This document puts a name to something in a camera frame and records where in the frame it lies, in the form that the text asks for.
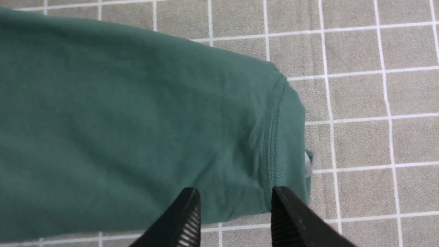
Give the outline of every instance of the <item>green fabric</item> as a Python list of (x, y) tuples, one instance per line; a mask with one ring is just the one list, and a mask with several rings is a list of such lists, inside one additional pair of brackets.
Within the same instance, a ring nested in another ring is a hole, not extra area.
[(269, 62), (153, 31), (0, 8), (0, 241), (202, 222), (309, 201), (305, 109)]

